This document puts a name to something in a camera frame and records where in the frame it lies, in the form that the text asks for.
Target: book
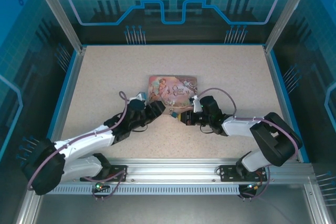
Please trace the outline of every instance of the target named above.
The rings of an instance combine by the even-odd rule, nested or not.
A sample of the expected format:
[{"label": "book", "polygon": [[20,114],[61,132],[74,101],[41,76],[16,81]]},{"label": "book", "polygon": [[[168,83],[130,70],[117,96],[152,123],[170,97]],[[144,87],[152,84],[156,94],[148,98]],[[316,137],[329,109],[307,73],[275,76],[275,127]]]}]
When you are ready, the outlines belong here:
[{"label": "book", "polygon": [[162,101],[164,114],[181,113],[192,109],[189,98],[197,94],[197,78],[194,76],[150,76],[149,102]]}]

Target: wire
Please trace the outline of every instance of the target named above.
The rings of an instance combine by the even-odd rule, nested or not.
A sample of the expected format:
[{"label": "wire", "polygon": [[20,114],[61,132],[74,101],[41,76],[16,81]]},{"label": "wire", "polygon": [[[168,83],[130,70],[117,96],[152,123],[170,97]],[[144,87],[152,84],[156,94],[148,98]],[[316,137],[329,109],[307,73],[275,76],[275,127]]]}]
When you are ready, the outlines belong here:
[{"label": "wire", "polygon": [[204,131],[202,131],[202,126],[200,125],[200,127],[199,127],[199,130],[202,132],[202,133],[204,133],[204,134],[211,134],[211,133],[214,133],[213,131],[209,131],[209,132],[204,132]]},{"label": "wire", "polygon": [[294,149],[295,149],[295,152],[294,152],[294,155],[292,156],[292,158],[296,158],[296,156],[298,155],[299,153],[299,149],[298,149],[298,145],[297,143],[295,142],[294,138],[289,135],[289,133],[287,133],[283,128],[277,126],[275,123],[272,123],[266,119],[263,119],[263,118],[235,118],[235,120],[239,120],[239,121],[262,121],[262,122],[265,122],[267,124],[269,124],[270,126],[276,128],[278,131],[280,131],[282,134],[284,134],[293,144],[294,146]]},{"label": "wire", "polygon": [[236,114],[236,112],[237,112],[237,106],[236,106],[236,103],[235,103],[235,101],[233,100],[232,96],[231,96],[228,92],[226,92],[225,90],[220,89],[220,88],[209,88],[209,89],[206,89],[206,90],[204,90],[203,92],[201,92],[198,96],[200,97],[200,96],[202,96],[204,93],[206,93],[206,92],[208,92],[208,91],[210,91],[210,90],[218,90],[218,91],[221,91],[221,92],[223,92],[224,94],[226,94],[226,95],[230,98],[230,100],[232,101],[233,107],[235,108],[235,110],[233,111],[233,117],[234,117],[235,114]]},{"label": "wire", "polygon": [[[110,198],[110,197],[117,191],[118,187],[120,186],[120,183],[121,183],[121,181],[122,181],[122,179],[124,178],[124,175],[125,175],[125,170],[121,170],[120,172],[118,172],[117,174],[113,175],[112,177],[109,177],[109,178],[107,178],[107,179],[104,179],[105,181],[109,181],[109,180],[111,180],[111,179],[113,179],[113,178],[118,177],[120,174],[122,174],[122,175],[120,176],[120,179],[119,179],[119,181],[118,181],[116,187],[113,189],[113,191],[112,191],[109,195],[107,195],[107,196],[97,197],[97,196],[95,195],[95,191],[92,190],[92,196],[94,196],[94,198],[96,198],[96,200],[99,199],[99,198],[100,198],[101,200]],[[85,179],[87,179],[88,181],[91,181],[91,182],[96,182],[96,180],[91,179],[91,178],[89,178],[89,177],[85,177]]]},{"label": "wire", "polygon": [[107,132],[107,131],[110,131],[110,130],[113,130],[114,128],[116,128],[121,122],[122,120],[125,118],[125,115],[126,115],[126,112],[127,112],[127,96],[126,94],[123,92],[123,91],[120,91],[119,92],[119,96],[125,101],[125,108],[124,108],[124,111],[119,119],[119,121],[113,125],[112,127],[110,128],[107,128],[105,130],[102,130],[102,131],[97,131],[97,132],[91,132],[91,133],[88,133],[88,134],[85,134],[85,135],[82,135],[82,136],[79,136],[77,138],[75,138],[74,140],[71,140],[69,143],[63,145],[61,148],[55,150],[53,153],[51,153],[50,156],[48,156],[41,164],[40,166],[36,169],[36,171],[33,173],[32,177],[30,178],[29,182],[28,182],[28,185],[27,185],[27,190],[34,190],[31,186],[32,186],[32,183],[34,181],[34,179],[36,178],[37,174],[42,170],[42,168],[56,155],[58,154],[59,152],[61,152],[62,150],[66,149],[68,146],[70,146],[71,144],[85,138],[85,137],[88,137],[88,136],[95,136],[95,135],[98,135],[98,134],[101,134],[101,133],[104,133],[104,132]]},{"label": "wire", "polygon": [[263,199],[263,198],[261,198],[261,195],[262,194],[264,194],[265,193],[265,191],[266,191],[266,189],[267,189],[267,187],[269,186],[269,183],[270,183],[270,181],[271,181],[271,175],[270,175],[270,169],[269,169],[269,167],[267,167],[267,172],[268,172],[268,180],[267,180],[267,184],[266,184],[266,186],[264,187],[264,189],[261,191],[261,193],[260,194],[258,194],[257,196],[255,196],[255,195],[253,195],[253,194],[249,194],[249,193],[243,193],[243,194],[245,194],[245,195],[247,195],[247,196],[250,196],[251,197],[251,199],[259,199],[259,200],[261,200],[261,201],[263,201],[263,202],[265,202],[265,203],[267,203],[267,204],[269,204],[269,205],[271,205],[271,206],[273,206],[286,220],[288,220],[288,222],[289,223],[291,223],[291,224],[295,224],[291,219],[289,219],[288,218],[288,216],[283,212],[283,211],[281,211],[281,209],[280,208],[278,208],[276,205],[274,205],[271,201],[269,201],[269,200],[265,200],[265,199]]},{"label": "wire", "polygon": [[146,128],[144,130],[141,130],[141,131],[132,130],[132,132],[145,132],[147,129],[148,129],[148,125],[146,125]]}]

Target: black mounting plate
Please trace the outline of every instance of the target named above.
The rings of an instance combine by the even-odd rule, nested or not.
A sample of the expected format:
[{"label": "black mounting plate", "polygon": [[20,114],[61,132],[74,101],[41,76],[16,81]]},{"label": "black mounting plate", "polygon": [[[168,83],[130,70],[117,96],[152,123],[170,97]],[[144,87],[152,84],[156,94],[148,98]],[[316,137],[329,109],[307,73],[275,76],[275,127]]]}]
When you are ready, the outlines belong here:
[{"label": "black mounting plate", "polygon": [[[126,176],[127,176],[127,165],[111,165],[111,168],[110,168],[110,171],[109,171],[109,177],[117,174],[121,170],[125,170],[124,178],[121,180],[122,182],[125,182],[126,181]],[[107,183],[108,182],[119,182],[121,176],[122,176],[122,174],[120,174],[119,176],[107,181]],[[88,180],[86,180],[85,178],[80,178],[80,181],[81,182],[87,182]]]},{"label": "black mounting plate", "polygon": [[236,165],[221,165],[217,169],[216,173],[221,177],[221,182],[259,182],[260,177],[257,172],[264,172],[262,175],[262,182],[267,181],[267,175],[265,168],[259,168],[255,172],[250,173],[243,179],[236,171]]}]

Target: blue glass wall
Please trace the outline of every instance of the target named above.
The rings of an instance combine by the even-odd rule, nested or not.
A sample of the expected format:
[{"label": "blue glass wall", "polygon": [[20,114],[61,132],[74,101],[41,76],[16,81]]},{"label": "blue glass wall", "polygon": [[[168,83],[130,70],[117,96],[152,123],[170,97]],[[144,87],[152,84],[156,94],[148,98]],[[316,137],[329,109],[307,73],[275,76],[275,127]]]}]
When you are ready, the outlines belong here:
[{"label": "blue glass wall", "polygon": [[60,0],[84,44],[264,43],[287,0]]},{"label": "blue glass wall", "polygon": [[0,0],[1,223],[12,223],[26,178],[25,138],[46,137],[73,52],[45,0]]},{"label": "blue glass wall", "polygon": [[274,52],[316,172],[336,173],[336,0],[301,0]]}]

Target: beige work surface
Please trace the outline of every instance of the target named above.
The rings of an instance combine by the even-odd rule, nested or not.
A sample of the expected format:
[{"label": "beige work surface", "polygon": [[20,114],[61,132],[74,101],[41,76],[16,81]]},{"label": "beige work surface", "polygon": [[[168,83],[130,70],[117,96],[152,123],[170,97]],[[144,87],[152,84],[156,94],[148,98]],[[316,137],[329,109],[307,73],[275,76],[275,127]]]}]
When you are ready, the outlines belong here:
[{"label": "beige work surface", "polygon": [[[120,90],[128,97],[146,92],[154,74],[193,75],[198,91],[218,87],[235,100],[237,116],[281,115],[262,46],[88,46],[65,122],[62,139],[91,131],[123,111]],[[210,91],[224,113],[232,113],[228,97]],[[143,133],[104,148],[106,157],[226,158],[257,148],[253,138],[203,134],[169,115]]]}]

